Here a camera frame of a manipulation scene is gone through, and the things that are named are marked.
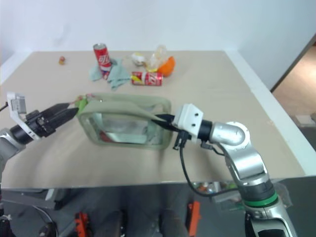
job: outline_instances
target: beige table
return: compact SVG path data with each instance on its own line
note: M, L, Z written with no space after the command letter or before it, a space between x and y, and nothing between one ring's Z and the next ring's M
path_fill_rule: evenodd
M126 55L129 71L139 70ZM194 103L211 121L239 121L251 133L272 178L297 177L305 173L287 143L269 119L248 85L222 51L172 52L176 68L163 86L121 86L115 93L156 95L172 102L172 112L184 103ZM66 64L58 64L59 57ZM106 81L91 82L88 71L96 63L93 52L35 52L1 87L26 96L27 110L44 110L73 101L78 95L110 92ZM12 127L8 110L0 115L1 127ZM224 158L188 143L185 162L192 180L230 180ZM185 182L179 154L170 145L164 151L100 147L92 144L77 119L13 157L3 173L4 188L94 187L105 185Z

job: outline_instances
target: white plastic bracket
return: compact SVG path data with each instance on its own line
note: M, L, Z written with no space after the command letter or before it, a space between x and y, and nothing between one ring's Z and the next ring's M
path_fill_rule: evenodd
M30 136L33 140L39 140L37 136L24 122L21 114L26 114L25 97L21 94L8 92L7 93L8 106L10 110L10 117Z
M187 131L192 136L191 141L197 142L202 120L203 112L198 107L194 104L184 104L177 110L172 125Z

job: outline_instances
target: wooden floor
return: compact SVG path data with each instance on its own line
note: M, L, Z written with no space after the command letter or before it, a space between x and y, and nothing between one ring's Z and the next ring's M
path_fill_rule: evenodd
M273 92L290 115L316 112L316 47L313 46Z

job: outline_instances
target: red soda can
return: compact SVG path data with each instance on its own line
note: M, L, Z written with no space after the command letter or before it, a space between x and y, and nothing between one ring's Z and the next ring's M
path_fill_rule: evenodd
M99 67L103 74L109 74L112 63L110 61L108 48L104 43L97 43L93 46L95 56L98 60Z
M162 85L162 73L132 72L133 85Z

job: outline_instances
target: white wall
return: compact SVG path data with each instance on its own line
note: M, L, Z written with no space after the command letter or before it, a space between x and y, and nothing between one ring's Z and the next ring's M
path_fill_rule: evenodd
M1 0L2 60L19 51L91 50L96 42L105 42L110 50L153 50L158 44L170 50L240 49L270 86L315 33L314 4L315 0ZM284 38L291 44L284 44ZM275 55L279 47L278 59L286 62L276 66L268 55Z

